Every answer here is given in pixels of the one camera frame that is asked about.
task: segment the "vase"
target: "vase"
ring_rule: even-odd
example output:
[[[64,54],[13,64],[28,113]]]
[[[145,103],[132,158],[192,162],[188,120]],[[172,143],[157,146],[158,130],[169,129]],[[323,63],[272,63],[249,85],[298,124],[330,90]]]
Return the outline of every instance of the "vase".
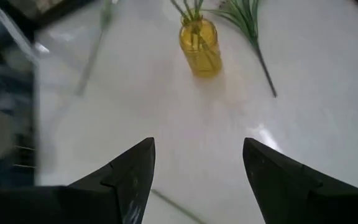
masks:
[[[194,76],[213,77],[221,71],[218,33],[211,21],[201,17],[185,24],[182,18],[179,39]]]

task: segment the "glass vase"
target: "glass vase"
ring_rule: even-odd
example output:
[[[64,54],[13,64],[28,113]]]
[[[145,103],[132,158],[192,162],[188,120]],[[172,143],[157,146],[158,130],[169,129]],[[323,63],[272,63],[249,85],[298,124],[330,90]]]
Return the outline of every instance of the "glass vase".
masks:
[[[179,39],[193,75],[213,77],[220,72],[222,60],[218,33],[211,21],[201,18],[184,24],[182,19]]]

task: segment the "green plant stem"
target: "green plant stem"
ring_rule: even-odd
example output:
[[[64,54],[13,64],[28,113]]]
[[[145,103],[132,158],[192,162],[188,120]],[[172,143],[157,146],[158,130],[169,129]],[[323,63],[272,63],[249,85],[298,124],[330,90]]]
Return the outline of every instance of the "green plant stem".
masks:
[[[264,59],[264,57],[262,55],[262,52],[260,51],[260,47],[259,47],[258,42],[254,45],[254,49],[255,49],[255,52],[256,52],[256,54],[258,56],[259,62],[262,65],[262,68],[263,68],[263,70],[265,72],[268,84],[270,85],[270,89],[272,89],[273,96],[277,97],[276,89],[274,88],[272,78],[270,77],[269,71],[267,70],[265,59]]]

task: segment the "yellow glass vase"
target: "yellow glass vase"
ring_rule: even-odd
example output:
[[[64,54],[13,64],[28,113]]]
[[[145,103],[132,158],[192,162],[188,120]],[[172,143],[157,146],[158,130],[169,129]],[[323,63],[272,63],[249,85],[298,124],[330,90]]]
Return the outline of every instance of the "yellow glass vase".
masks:
[[[214,24],[202,17],[187,24],[182,19],[182,24],[180,47],[193,74],[197,77],[217,75],[222,69],[222,60]]]

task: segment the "white tile floor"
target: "white tile floor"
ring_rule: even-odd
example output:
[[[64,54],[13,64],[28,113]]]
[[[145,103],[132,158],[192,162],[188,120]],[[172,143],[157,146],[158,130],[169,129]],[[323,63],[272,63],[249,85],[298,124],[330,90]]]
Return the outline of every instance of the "white tile floor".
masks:
[[[211,15],[224,71],[192,77],[167,0],[119,2],[82,97],[73,88],[97,34],[97,5],[47,29],[39,183],[68,184],[153,136],[156,189],[207,223],[263,223],[241,159],[247,136],[358,187],[358,7],[261,2],[276,99],[243,37]]]

